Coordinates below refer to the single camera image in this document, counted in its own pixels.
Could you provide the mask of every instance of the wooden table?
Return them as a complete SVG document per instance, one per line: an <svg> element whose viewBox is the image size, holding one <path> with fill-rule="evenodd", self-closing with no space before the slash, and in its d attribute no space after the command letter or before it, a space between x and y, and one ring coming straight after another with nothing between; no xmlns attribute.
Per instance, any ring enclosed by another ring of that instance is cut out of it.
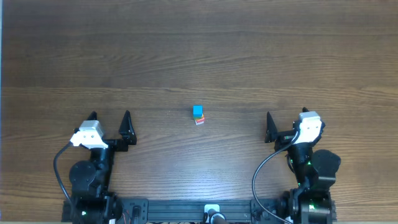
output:
<svg viewBox="0 0 398 224"><path fill-rule="evenodd" d="M3 221L60 220L52 160L93 110L107 138L130 110L139 138L111 190L219 200L252 198L267 111L282 131L303 106L326 122L316 149L342 158L339 220L398 219L396 2L5 0L2 57ZM62 155L69 191L88 156ZM257 181L261 197L295 186L282 155Z"/></svg>

